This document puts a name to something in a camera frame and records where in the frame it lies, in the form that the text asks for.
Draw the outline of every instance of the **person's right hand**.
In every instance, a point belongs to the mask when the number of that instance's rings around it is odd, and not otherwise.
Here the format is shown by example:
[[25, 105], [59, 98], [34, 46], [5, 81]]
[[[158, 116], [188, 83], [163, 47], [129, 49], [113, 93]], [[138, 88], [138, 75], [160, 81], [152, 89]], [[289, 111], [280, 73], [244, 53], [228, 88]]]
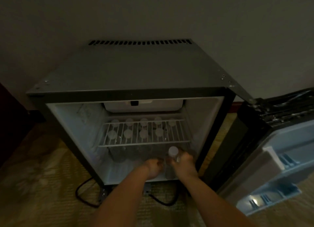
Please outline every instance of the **person's right hand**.
[[187, 152], [181, 153], [179, 162], [175, 162], [172, 158], [168, 158], [167, 162], [173, 166], [180, 181], [184, 182], [189, 178], [198, 178], [198, 173], [193, 162], [193, 156]]

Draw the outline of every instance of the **white bottle cap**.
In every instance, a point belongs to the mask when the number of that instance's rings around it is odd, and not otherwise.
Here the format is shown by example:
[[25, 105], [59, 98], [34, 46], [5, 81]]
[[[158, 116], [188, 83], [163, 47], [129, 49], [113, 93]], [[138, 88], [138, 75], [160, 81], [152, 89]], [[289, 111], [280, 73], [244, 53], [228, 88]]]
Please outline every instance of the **white bottle cap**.
[[179, 150], [176, 146], [172, 146], [168, 150], [168, 155], [172, 158], [175, 158], [179, 153]]
[[[125, 122], [133, 122], [133, 119], [132, 118], [128, 118]], [[127, 126], [132, 126], [133, 124], [132, 123], [126, 123]]]
[[125, 130], [124, 132], [123, 132], [123, 135], [124, 135], [124, 137], [126, 138], [126, 139], [128, 139], [128, 138], [131, 138], [132, 137], [132, 130], [130, 130], [130, 129], [127, 129], [127, 130]]
[[147, 122], [145, 122], [145, 121], [148, 121], [148, 119], [147, 119], [147, 118], [142, 118], [142, 119], [140, 120], [142, 127], [147, 126]]
[[115, 130], [111, 130], [108, 132], [107, 137], [112, 140], [115, 139], [117, 137], [117, 132]]
[[161, 125], [161, 122], [158, 122], [158, 121], [162, 120], [161, 117], [157, 116], [157, 117], [154, 118], [154, 120], [155, 120], [155, 122], [154, 122], [155, 124]]
[[142, 129], [140, 132], [139, 132], [139, 136], [143, 139], [147, 138], [148, 137], [148, 132], [146, 129]]
[[119, 124], [118, 124], [119, 120], [118, 120], [118, 119], [114, 119], [114, 120], [112, 120], [111, 122], [114, 123], [114, 124], [112, 124], [112, 126], [113, 126], [114, 128], [116, 128], [116, 127], [119, 126]]
[[156, 128], [155, 134], [157, 137], [162, 137], [163, 133], [164, 133], [164, 130], [162, 128]]
[[171, 127], [174, 127], [174, 126], [175, 126], [175, 121], [169, 121], [168, 124], [169, 124]]

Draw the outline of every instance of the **white wire shelf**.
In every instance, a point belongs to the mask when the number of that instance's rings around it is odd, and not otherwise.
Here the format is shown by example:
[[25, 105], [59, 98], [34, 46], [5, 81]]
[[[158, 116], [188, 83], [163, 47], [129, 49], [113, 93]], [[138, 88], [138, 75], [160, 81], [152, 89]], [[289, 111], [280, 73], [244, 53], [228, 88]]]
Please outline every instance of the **white wire shelf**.
[[[147, 138], [141, 137], [143, 129], [147, 130], [147, 132], [144, 131], [148, 134]], [[126, 130], [130, 130], [131, 138], [125, 137], [124, 132]], [[117, 134], [114, 139], [108, 137], [111, 131], [115, 131]], [[190, 142], [184, 119], [108, 122], [103, 124], [100, 132], [102, 137], [99, 141], [99, 147]]]

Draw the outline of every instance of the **fridge top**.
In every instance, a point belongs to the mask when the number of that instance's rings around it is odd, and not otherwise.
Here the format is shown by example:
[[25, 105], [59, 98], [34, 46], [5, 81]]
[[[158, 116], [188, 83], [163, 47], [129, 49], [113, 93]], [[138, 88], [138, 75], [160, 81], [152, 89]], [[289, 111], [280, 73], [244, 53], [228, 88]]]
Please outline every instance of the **fridge top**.
[[228, 87], [248, 93], [191, 39], [93, 41], [27, 93]]

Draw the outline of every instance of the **vent slot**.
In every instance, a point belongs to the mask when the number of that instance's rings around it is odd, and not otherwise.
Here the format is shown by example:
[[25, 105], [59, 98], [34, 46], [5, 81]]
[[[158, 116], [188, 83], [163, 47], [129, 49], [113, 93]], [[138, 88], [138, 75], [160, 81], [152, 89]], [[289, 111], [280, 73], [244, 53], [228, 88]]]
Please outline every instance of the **vent slot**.
[[160, 40], [160, 41], [104, 41], [92, 40], [88, 45], [170, 45], [170, 44], [192, 44], [189, 39], [176, 39], [176, 40]]

